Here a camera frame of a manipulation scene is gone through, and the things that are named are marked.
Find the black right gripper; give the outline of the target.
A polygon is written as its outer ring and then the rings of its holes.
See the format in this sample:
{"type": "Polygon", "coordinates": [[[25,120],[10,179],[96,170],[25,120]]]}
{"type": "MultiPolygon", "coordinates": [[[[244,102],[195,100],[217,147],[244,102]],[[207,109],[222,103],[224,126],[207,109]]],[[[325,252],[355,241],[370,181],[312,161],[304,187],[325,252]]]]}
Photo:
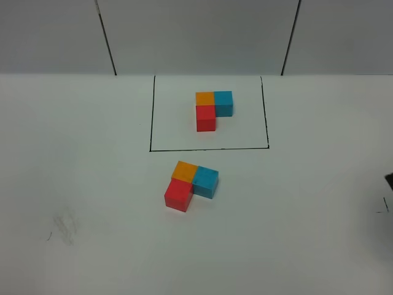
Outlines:
{"type": "Polygon", "coordinates": [[[386,175],[385,180],[387,181],[390,188],[393,188],[393,173],[386,175]]]}

